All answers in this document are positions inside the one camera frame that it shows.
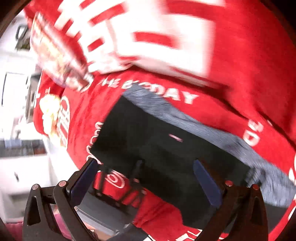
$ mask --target white wall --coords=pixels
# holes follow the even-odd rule
[[[15,34],[17,28],[21,24],[27,24],[24,12],[20,12],[14,19],[14,21],[7,27],[5,33],[0,39],[0,48],[8,51],[13,51],[17,40],[15,39]]]

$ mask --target printed graphic on shirt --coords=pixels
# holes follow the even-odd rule
[[[115,72],[136,63],[205,85],[214,12],[224,5],[224,0],[64,0],[54,26],[78,41],[90,72]]]
[[[181,91],[177,88],[166,88],[157,83],[149,83],[139,80],[127,80],[125,82],[121,79],[103,79],[99,85],[108,86],[111,88],[122,88],[123,90],[131,88],[134,84],[142,86],[145,89],[149,89],[151,92],[162,96],[163,98],[171,98],[172,100],[181,101],[183,99],[185,104],[193,104],[193,101],[199,97],[199,95],[191,94],[187,91]]]
[[[256,133],[261,133],[263,131],[263,125],[260,122],[256,124],[254,121],[249,120],[248,127],[252,130],[245,130],[243,139],[249,146],[255,146],[260,140],[260,137]]]
[[[61,98],[61,105],[57,117],[57,134],[61,139],[61,145],[68,147],[70,126],[70,103],[66,96]]]
[[[96,141],[96,138],[99,136],[100,130],[103,126],[102,122],[97,122],[95,124],[95,132],[94,132],[94,136],[91,137],[89,145],[87,145],[86,147],[86,151],[89,154],[86,157],[86,161],[88,161],[90,158],[94,158],[99,164],[102,164],[93,154],[91,154],[90,152],[90,148],[91,146],[94,144],[94,142]],[[124,188],[125,187],[125,179],[126,177],[124,175],[122,175],[121,173],[117,172],[117,171],[112,171],[110,174],[107,174],[105,177],[105,180],[107,182],[109,182],[110,184],[112,184],[113,186],[117,187],[117,188]]]
[[[45,95],[39,102],[40,110],[43,113],[43,130],[51,140],[56,135],[56,121],[60,105],[60,98],[52,94]]]

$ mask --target clear plastic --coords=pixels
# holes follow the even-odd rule
[[[93,76],[66,46],[58,32],[37,13],[33,20],[30,45],[38,63],[54,82],[79,92],[88,89]]]

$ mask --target red t-shirt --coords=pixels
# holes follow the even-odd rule
[[[160,26],[152,20],[151,25],[155,24],[153,31],[158,35],[150,34],[151,26],[141,25],[143,29],[140,31],[136,28],[130,30],[134,34],[132,40],[124,39],[126,35],[116,32],[118,22],[123,19],[116,19],[116,16],[125,16],[129,20],[134,16],[140,18],[139,14],[128,15],[129,11],[134,11],[132,1],[125,3],[108,1],[104,4],[98,0],[78,2],[79,4],[75,6],[66,0],[32,1],[29,6],[41,12],[58,28],[61,37],[74,50],[77,57],[81,61],[88,62],[89,71],[95,77],[90,88],[79,93],[57,86],[46,74],[43,74],[38,89],[40,95],[37,95],[37,105],[34,110],[35,127],[37,131],[44,133],[39,100],[48,93],[49,87],[51,94],[61,96],[63,120],[59,125],[60,133],[63,133],[64,144],[78,168],[93,157],[89,150],[99,135],[108,113],[123,91],[131,85],[141,85],[161,95],[174,107],[203,124],[243,138],[260,156],[288,174],[290,180],[295,181],[296,136],[293,127],[295,107],[292,93],[296,89],[296,83],[293,82],[296,77],[296,51],[278,20],[259,1],[166,0],[163,6],[154,9],[154,11],[168,11],[167,15],[162,16],[166,17],[162,19],[164,22],[170,20],[170,14],[177,16],[177,19],[184,21],[184,24],[191,20],[183,19],[182,15],[193,16],[193,22],[198,19],[194,23],[199,34],[203,32],[205,26],[211,26],[207,28],[210,34],[203,36],[197,42],[205,47],[204,52],[200,50],[200,46],[195,46],[192,42],[186,45],[182,41],[174,42],[173,39],[168,39],[167,35],[174,36],[176,29],[170,33],[165,32],[169,28],[160,30]],[[77,16],[84,19],[86,14],[95,15],[91,19],[91,24],[98,29],[92,35],[83,31],[82,25],[79,25],[76,19]],[[98,23],[102,22],[104,26],[99,26]],[[105,31],[111,32],[110,25],[115,29],[114,34],[121,36],[125,41],[120,42],[113,35],[112,39],[117,40],[118,48],[112,51],[108,51],[108,45],[104,46],[104,43],[110,43],[105,34]],[[188,28],[182,25],[178,30],[185,29],[184,32],[176,35],[188,34],[190,32]],[[209,36],[212,36],[210,44],[205,44],[205,39]],[[85,48],[88,43],[87,37],[91,37],[93,42]],[[130,41],[141,45],[132,45]],[[153,46],[145,45],[147,42],[153,43]],[[181,43],[185,49],[193,49],[198,57],[191,58],[185,55],[189,57],[189,61],[183,65],[183,62],[172,63],[169,59],[161,59],[162,56],[155,53],[156,50],[161,54],[166,51],[162,48],[155,49],[155,45],[166,45],[174,49],[177,48],[174,43]],[[147,47],[156,56],[155,58],[159,57],[161,60],[159,62],[151,60],[149,51],[139,54],[138,47],[139,49]],[[98,50],[97,54],[102,54],[100,57],[111,56],[108,59],[110,62],[97,58],[94,50]],[[117,54],[116,60],[111,53]],[[182,53],[167,52],[167,54],[171,54],[172,58],[179,56],[180,59],[186,60]],[[192,61],[198,64],[191,66]],[[153,74],[138,67],[108,73],[124,69],[123,66],[129,67],[131,62],[201,86],[188,84],[174,77]],[[121,174],[113,172],[105,179],[104,193],[115,199],[127,190],[127,182]],[[281,222],[269,234],[269,240],[274,240],[281,232],[294,206],[295,203],[288,208]],[[134,224],[157,241],[192,240],[200,232],[182,225],[179,210],[150,192],[147,193]]]

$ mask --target pink object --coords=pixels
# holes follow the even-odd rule
[[[72,238],[70,232],[68,231],[61,215],[58,213],[58,214],[55,214],[54,217],[57,221],[57,224],[58,224],[59,229],[61,230],[63,236],[69,240],[72,240],[73,238]],[[7,224],[5,224],[5,226],[7,227],[8,231],[11,233],[11,235],[13,236],[15,241],[22,241],[23,222],[7,223]]]

